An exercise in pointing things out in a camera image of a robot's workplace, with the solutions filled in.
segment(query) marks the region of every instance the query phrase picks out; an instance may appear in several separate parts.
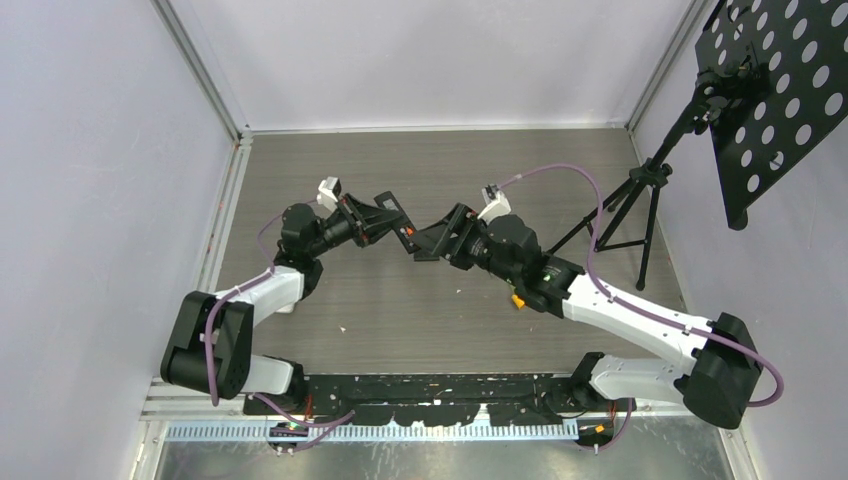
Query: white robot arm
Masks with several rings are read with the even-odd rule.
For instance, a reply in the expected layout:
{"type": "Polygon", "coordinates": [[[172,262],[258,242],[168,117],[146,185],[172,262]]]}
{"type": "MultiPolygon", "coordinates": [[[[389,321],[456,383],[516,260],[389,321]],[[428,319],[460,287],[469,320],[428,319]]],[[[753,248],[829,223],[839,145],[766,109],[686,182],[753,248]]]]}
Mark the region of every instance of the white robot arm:
{"type": "Polygon", "coordinates": [[[412,241],[454,267],[473,266],[512,285],[521,304],[539,312],[602,328],[659,358],[621,359],[588,353],[572,375],[572,397],[586,408],[620,398],[680,403],[695,415],[723,428],[736,428],[751,399],[762,366],[745,355],[704,337],[712,332],[756,351],[744,322],[728,314],[712,321],[676,312],[602,282],[602,293],[583,269],[542,252],[535,232],[511,214],[496,186],[483,190],[487,205],[477,215],[457,204],[412,241]],[[675,329],[634,313],[613,298],[673,319],[675,329]]]}
{"type": "Polygon", "coordinates": [[[253,328],[276,311],[290,311],[316,287],[323,268],[317,257],[347,240],[370,245],[394,232],[407,253],[428,252],[457,268],[482,268],[509,283],[523,304],[539,312],[602,328],[658,358],[621,359],[587,353],[569,380],[569,398],[586,409],[610,400],[641,398],[685,405],[705,421],[736,428],[741,421],[762,366],[690,329],[712,331],[754,349],[745,324],[727,314],[717,321],[652,304],[605,282],[611,298],[685,326],[675,329],[633,313],[596,288],[583,269],[543,253],[535,232],[511,214],[497,187],[484,189],[487,206],[480,214],[457,204],[440,222],[416,230],[390,192],[377,196],[377,206],[340,196],[338,179],[319,187],[318,203],[331,215],[319,218],[306,204],[283,214],[275,267],[261,284],[246,290],[207,294],[192,292],[183,301],[161,374],[170,383],[208,392],[208,364],[203,351],[203,325],[225,295],[231,298],[214,319],[215,378],[222,398],[240,392],[267,392],[302,398],[302,367],[284,359],[251,355],[253,328]]]}

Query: wooden floor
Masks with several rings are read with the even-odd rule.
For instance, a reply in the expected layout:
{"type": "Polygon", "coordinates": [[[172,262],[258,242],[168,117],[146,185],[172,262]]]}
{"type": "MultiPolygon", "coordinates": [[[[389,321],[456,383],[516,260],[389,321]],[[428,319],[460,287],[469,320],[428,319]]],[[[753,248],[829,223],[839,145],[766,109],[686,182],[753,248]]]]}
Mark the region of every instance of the wooden floor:
{"type": "MultiPolygon", "coordinates": [[[[275,214],[315,197],[337,176],[360,200],[391,190],[416,226],[442,218],[457,202],[482,208],[480,189],[553,162],[586,167],[604,194],[634,167],[624,130],[528,130],[340,133],[257,136],[224,257],[219,288],[265,268],[255,235],[275,214]]],[[[507,190],[513,212],[536,230],[543,248],[594,207],[577,174],[557,171],[507,190]]],[[[647,197],[616,240],[644,235],[647,197]]],[[[269,231],[272,248],[279,228],[269,231]]],[[[655,237],[644,297],[681,309],[680,291],[661,236],[655,237]]],[[[588,234],[559,255],[585,265],[588,234]]],[[[603,252],[599,274],[635,291],[640,248],[603,252]]],[[[290,315],[275,315],[254,334],[254,352],[303,363],[314,373],[569,372],[588,351],[645,352],[611,334],[528,309],[517,311],[506,284],[447,262],[413,263],[397,239],[359,249],[348,243],[321,258],[316,291],[290,315]]]]}

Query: wire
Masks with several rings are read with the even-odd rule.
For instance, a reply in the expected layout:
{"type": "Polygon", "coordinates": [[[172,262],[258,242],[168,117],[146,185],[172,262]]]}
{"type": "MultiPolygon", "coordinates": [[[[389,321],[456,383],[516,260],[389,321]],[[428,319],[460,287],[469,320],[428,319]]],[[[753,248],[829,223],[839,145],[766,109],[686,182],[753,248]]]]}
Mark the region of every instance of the wire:
{"type": "Polygon", "coordinates": [[[268,399],[268,397],[266,397],[265,395],[263,395],[261,393],[253,393],[251,395],[253,396],[253,398],[255,398],[255,399],[259,400],[260,402],[264,403],[265,405],[268,405],[269,407],[271,407],[271,410],[274,410],[279,415],[282,415],[283,418],[285,418],[286,420],[290,421],[291,423],[296,423],[296,424],[300,425],[301,427],[307,427],[307,428],[333,428],[333,427],[338,427],[339,425],[341,425],[341,424],[347,422],[348,420],[350,420],[351,418],[353,418],[353,415],[355,413],[353,410],[351,410],[351,411],[347,412],[347,415],[345,415],[344,417],[339,418],[338,420],[333,420],[332,422],[310,423],[310,422],[306,422],[304,420],[299,420],[299,419],[291,416],[291,414],[289,414],[288,412],[286,412],[285,410],[280,408],[276,403],[272,402],[270,399],[268,399]]]}
{"type": "Polygon", "coordinates": [[[570,416],[570,417],[569,417],[569,416],[567,416],[567,415],[563,415],[563,414],[561,414],[561,413],[557,413],[557,415],[559,415],[559,416],[560,416],[560,418],[564,418],[564,419],[566,419],[566,420],[573,420],[573,419],[575,419],[575,418],[580,418],[580,417],[582,417],[583,415],[586,415],[587,413],[589,413],[589,410],[583,410],[582,412],[578,413],[577,415],[573,415],[573,416],[570,416]]]}
{"type": "MultiPolygon", "coordinates": [[[[518,174],[518,175],[510,178],[509,180],[507,180],[503,184],[498,185],[498,187],[501,190],[503,190],[504,188],[506,188],[506,187],[512,185],[513,183],[521,180],[522,178],[530,177],[530,176],[533,176],[533,175],[536,175],[536,174],[539,174],[539,173],[542,173],[542,172],[547,172],[547,171],[555,170],[555,169],[566,169],[566,170],[571,170],[571,171],[579,173],[580,175],[583,176],[583,178],[585,178],[586,180],[589,181],[589,183],[592,184],[592,188],[595,190],[595,197],[596,197],[597,203],[598,203],[598,206],[597,206],[598,214],[595,216],[595,220],[593,221],[593,225],[592,225],[593,226],[592,235],[591,235],[591,239],[589,241],[589,254],[586,257],[586,272],[589,274],[589,278],[592,280],[592,283],[595,284],[595,287],[597,287],[598,291],[603,293],[604,296],[607,297],[610,301],[621,305],[622,307],[630,310],[631,312],[637,313],[637,314],[639,314],[639,315],[641,315],[645,318],[653,320],[653,321],[660,323],[662,325],[665,325],[667,327],[671,327],[671,328],[681,330],[681,331],[686,330],[687,329],[686,325],[683,325],[680,322],[676,322],[674,320],[670,320],[668,318],[662,317],[660,315],[657,315],[656,313],[650,312],[650,311],[645,310],[643,308],[640,308],[636,305],[633,305],[632,303],[630,303],[626,300],[622,300],[618,296],[613,296],[610,293],[610,291],[607,290],[607,288],[603,285],[603,283],[601,282],[601,279],[598,278],[598,275],[595,272],[595,266],[594,266],[594,263],[593,263],[593,260],[595,258],[595,248],[594,247],[595,247],[595,244],[598,241],[598,234],[600,233],[601,214],[604,211],[604,203],[603,203],[603,198],[602,198],[602,195],[601,195],[601,188],[598,186],[598,182],[595,181],[594,178],[592,178],[592,176],[589,174],[589,172],[587,172],[586,170],[584,170],[584,169],[582,169],[582,168],[580,168],[576,165],[570,165],[568,163],[552,163],[550,165],[545,165],[543,167],[534,168],[533,170],[530,170],[529,172],[524,173],[524,174],[518,174]]],[[[760,365],[762,365],[763,367],[765,367],[766,370],[768,370],[771,373],[771,375],[774,377],[774,381],[775,381],[774,392],[770,396],[764,398],[763,400],[755,400],[755,401],[748,402],[749,407],[765,407],[767,405],[771,405],[774,402],[778,401],[780,399],[780,397],[783,396],[783,390],[784,390],[783,376],[777,370],[777,367],[775,367],[774,364],[772,364],[770,361],[768,361],[765,357],[763,357],[759,353],[755,352],[754,350],[752,350],[752,349],[750,349],[750,348],[748,348],[744,345],[740,345],[740,344],[738,344],[738,343],[736,343],[732,340],[729,340],[729,339],[724,338],[722,336],[716,335],[715,333],[707,332],[706,330],[701,330],[699,328],[692,328],[689,331],[690,331],[690,333],[698,335],[699,337],[703,337],[703,338],[706,338],[707,340],[712,340],[716,343],[720,343],[720,344],[722,344],[726,347],[730,347],[733,350],[736,350],[739,353],[742,353],[743,355],[746,355],[746,356],[752,358],[755,362],[757,362],[760,365]]]]}
{"type": "Polygon", "coordinates": [[[309,420],[312,416],[312,394],[310,393],[308,397],[306,397],[306,410],[303,411],[303,419],[309,420]]]}
{"type": "MultiPolygon", "coordinates": [[[[307,205],[311,205],[316,203],[317,200],[312,199],[306,202],[307,205]]],[[[212,406],[218,406],[218,382],[215,381],[215,357],[212,354],[212,330],[215,324],[215,317],[218,315],[218,312],[221,311],[221,308],[225,303],[232,300],[233,297],[239,295],[242,292],[250,290],[251,288],[261,284],[265,280],[271,278],[274,274],[274,270],[276,269],[276,265],[274,265],[274,258],[271,257],[271,254],[268,253],[268,250],[265,249],[265,246],[262,245],[262,235],[265,233],[268,228],[274,224],[280,217],[283,216],[285,211],[280,212],[279,215],[275,215],[274,218],[268,220],[268,222],[259,229],[259,233],[256,234],[256,244],[259,246],[259,250],[262,252],[262,256],[265,257],[265,260],[268,262],[268,270],[266,270],[262,275],[249,280],[234,289],[230,290],[224,296],[218,299],[215,302],[215,305],[212,306],[212,310],[209,311],[209,315],[206,317],[206,325],[203,329],[203,349],[206,356],[206,377],[209,383],[209,396],[212,398],[212,406]]]]}
{"type": "MultiPolygon", "coordinates": [[[[618,432],[615,433],[615,435],[612,436],[612,438],[610,439],[609,442],[607,442],[605,445],[601,445],[600,447],[597,447],[599,453],[603,452],[604,450],[615,445],[615,442],[617,442],[618,439],[621,438],[622,435],[624,435],[624,431],[627,430],[627,426],[630,425],[630,417],[633,414],[633,403],[634,403],[633,399],[628,399],[628,401],[627,401],[627,415],[624,416],[624,423],[621,424],[621,428],[618,430],[618,432]]],[[[613,419],[613,428],[615,428],[615,421],[614,420],[615,419],[613,419]]],[[[595,451],[594,447],[587,447],[585,445],[580,445],[580,444],[577,444],[577,445],[583,450],[595,451]]]]}
{"type": "Polygon", "coordinates": [[[289,448],[288,453],[291,453],[291,454],[294,454],[294,453],[297,453],[297,452],[302,452],[304,450],[308,450],[308,449],[314,447],[315,445],[318,444],[318,442],[323,440],[324,437],[333,433],[333,431],[335,429],[337,429],[341,425],[347,423],[355,415],[355,412],[353,410],[351,410],[351,411],[347,412],[347,414],[345,416],[343,416],[342,418],[339,418],[338,420],[333,420],[332,422],[326,422],[326,423],[314,423],[313,422],[313,423],[310,423],[310,422],[306,422],[306,421],[303,421],[303,420],[298,420],[297,418],[291,416],[288,412],[286,412],[285,410],[280,408],[276,403],[272,402],[271,400],[268,399],[268,397],[266,397],[265,395],[262,395],[261,393],[254,393],[253,398],[263,402],[265,405],[268,405],[269,407],[271,407],[272,410],[274,410],[278,414],[282,415],[289,422],[296,423],[296,424],[298,424],[302,427],[326,428],[327,429],[327,431],[321,433],[321,435],[318,435],[317,437],[313,438],[312,440],[310,440],[310,441],[308,441],[308,442],[306,442],[302,445],[298,445],[297,447],[289,448]]]}

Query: perforated metal strip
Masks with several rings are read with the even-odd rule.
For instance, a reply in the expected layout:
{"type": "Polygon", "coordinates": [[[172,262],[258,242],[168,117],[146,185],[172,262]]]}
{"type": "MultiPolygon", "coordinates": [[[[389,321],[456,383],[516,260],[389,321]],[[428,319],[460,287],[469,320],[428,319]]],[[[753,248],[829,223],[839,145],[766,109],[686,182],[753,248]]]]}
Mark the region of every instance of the perforated metal strip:
{"type": "MultiPolygon", "coordinates": [[[[168,427],[168,442],[266,442],[280,440],[271,437],[276,421],[178,421],[168,427]]],[[[316,438],[325,429],[313,428],[307,437],[287,437],[286,442],[301,442],[316,438]]],[[[563,420],[561,425],[528,425],[492,427],[487,419],[475,420],[465,426],[402,427],[396,424],[381,427],[343,425],[322,439],[324,442],[469,442],[497,440],[576,440],[577,421],[563,420]]]]}

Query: black tripod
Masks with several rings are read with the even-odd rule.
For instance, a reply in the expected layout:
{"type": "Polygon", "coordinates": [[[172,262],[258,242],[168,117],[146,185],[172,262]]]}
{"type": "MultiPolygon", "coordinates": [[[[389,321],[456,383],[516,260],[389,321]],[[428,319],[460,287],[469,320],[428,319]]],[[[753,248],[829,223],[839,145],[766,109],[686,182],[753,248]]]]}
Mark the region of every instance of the black tripod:
{"type": "MultiPolygon", "coordinates": [[[[639,269],[639,280],[636,281],[637,290],[641,291],[645,289],[645,276],[648,270],[648,257],[651,254],[651,242],[654,238],[654,223],[657,219],[660,190],[668,184],[668,177],[672,173],[671,166],[664,163],[665,159],[668,157],[671,149],[677,145],[677,142],[684,135],[693,132],[700,135],[706,131],[710,123],[718,118],[721,110],[728,103],[728,96],[724,92],[725,88],[722,88],[727,83],[727,77],[721,77],[712,72],[701,74],[698,77],[692,100],[683,110],[683,113],[680,114],[680,117],[677,118],[671,130],[669,130],[657,153],[652,158],[649,158],[641,167],[630,170],[629,178],[604,200],[603,207],[605,210],[613,212],[619,204],[621,204],[621,208],[612,218],[607,229],[598,237],[598,241],[595,244],[595,251],[602,252],[604,250],[642,245],[642,266],[639,269]],[[645,238],[632,242],[608,245],[610,238],[621,225],[624,217],[627,216],[630,209],[636,203],[636,200],[647,187],[652,188],[651,207],[648,210],[648,226],[645,230],[645,238]]],[[[591,234],[592,220],[597,215],[598,209],[596,208],[583,217],[583,220],[562,237],[556,245],[551,247],[548,253],[555,253],[584,228],[588,229],[591,234]]]]}

